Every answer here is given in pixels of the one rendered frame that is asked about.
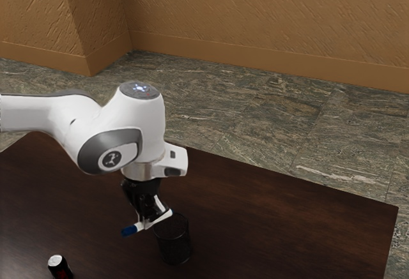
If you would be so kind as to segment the black and red can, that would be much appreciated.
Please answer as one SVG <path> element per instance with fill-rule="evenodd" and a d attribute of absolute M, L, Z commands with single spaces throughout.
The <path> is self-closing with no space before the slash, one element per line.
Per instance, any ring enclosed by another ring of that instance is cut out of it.
<path fill-rule="evenodd" d="M 47 261 L 47 267 L 53 279 L 73 279 L 73 272 L 62 255 L 52 255 Z"/>

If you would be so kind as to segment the white pen with blue cap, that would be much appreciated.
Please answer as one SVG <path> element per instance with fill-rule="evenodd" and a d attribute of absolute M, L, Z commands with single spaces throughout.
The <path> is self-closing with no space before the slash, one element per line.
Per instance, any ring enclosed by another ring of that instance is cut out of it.
<path fill-rule="evenodd" d="M 159 216 L 156 220 L 154 220 L 153 222 L 149 222 L 147 220 L 139 220 L 138 222 L 125 227 L 121 230 L 121 236 L 123 238 L 127 238 L 129 236 L 131 236 L 132 234 L 136 234 L 142 230 L 148 230 L 150 229 L 152 226 L 154 226 L 156 223 L 161 222 L 163 220 L 165 220 L 166 218 L 169 218 L 170 216 L 173 215 L 173 210 L 169 209 L 167 210 L 163 215 Z"/>

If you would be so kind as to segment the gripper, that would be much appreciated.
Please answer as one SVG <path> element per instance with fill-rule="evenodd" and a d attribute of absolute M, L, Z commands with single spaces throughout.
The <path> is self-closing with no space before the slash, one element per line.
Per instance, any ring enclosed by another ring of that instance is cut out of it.
<path fill-rule="evenodd" d="M 159 199 L 160 178 L 135 181 L 124 178 L 121 183 L 125 197 L 139 216 L 162 216 L 164 205 Z"/>

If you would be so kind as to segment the black mesh pen holder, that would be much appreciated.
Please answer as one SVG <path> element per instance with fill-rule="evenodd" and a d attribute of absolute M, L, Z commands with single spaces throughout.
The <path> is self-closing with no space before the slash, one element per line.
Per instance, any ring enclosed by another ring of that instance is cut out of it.
<path fill-rule="evenodd" d="M 192 255 L 189 221 L 181 213 L 173 213 L 169 218 L 153 226 L 162 260 L 171 266 L 187 262 Z"/>

